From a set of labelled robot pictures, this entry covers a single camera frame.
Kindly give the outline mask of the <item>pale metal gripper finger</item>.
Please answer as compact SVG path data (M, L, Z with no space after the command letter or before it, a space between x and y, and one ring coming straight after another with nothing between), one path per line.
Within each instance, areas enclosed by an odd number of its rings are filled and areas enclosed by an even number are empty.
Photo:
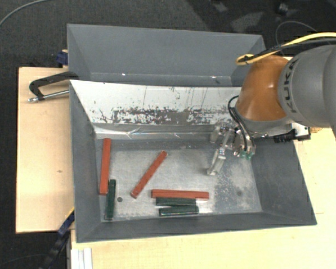
M210 167L207 169L208 175L216 175L218 174L224 163L226 161L226 149L224 147L220 147L216 150L213 155L212 163Z
M217 126L209 136L210 143L219 143L220 145L227 144L228 126Z

